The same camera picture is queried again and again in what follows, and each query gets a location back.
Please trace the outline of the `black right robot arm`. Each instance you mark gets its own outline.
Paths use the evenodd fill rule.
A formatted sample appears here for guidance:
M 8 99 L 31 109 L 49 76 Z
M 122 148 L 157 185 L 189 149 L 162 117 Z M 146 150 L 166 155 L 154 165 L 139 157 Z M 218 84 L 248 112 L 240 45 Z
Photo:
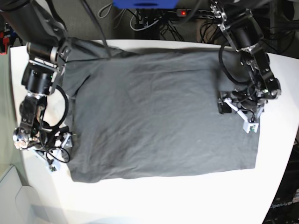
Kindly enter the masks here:
M 67 155 L 62 163 L 71 160 L 68 149 L 72 147 L 72 133 L 61 127 L 68 110 L 66 93 L 58 81 L 63 73 L 69 53 L 67 28 L 56 12 L 52 1 L 46 1 L 46 10 L 35 0 L 2 0 L 0 14 L 17 35 L 27 43 L 29 62 L 21 84 L 27 90 L 20 104 L 20 125 L 14 130 L 13 141 L 19 150 L 33 149 L 52 165 L 59 150 Z M 51 126 L 44 121 L 47 97 L 58 90 L 65 102 L 62 118 Z

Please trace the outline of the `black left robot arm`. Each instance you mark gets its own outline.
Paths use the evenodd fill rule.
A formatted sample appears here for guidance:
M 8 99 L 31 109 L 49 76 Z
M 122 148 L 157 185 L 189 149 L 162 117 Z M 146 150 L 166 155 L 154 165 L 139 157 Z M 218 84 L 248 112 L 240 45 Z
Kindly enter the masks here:
M 221 69 L 239 89 L 218 92 L 219 113 L 235 111 L 249 124 L 256 123 L 268 100 L 277 99 L 281 94 L 280 82 L 271 71 L 269 57 L 260 44 L 263 33 L 251 10 L 244 5 L 213 0 L 210 8 L 226 42 L 240 53 L 241 65 L 249 74 L 247 80 L 239 81 L 229 73 L 223 61 L 225 44 L 222 44 L 218 53 Z

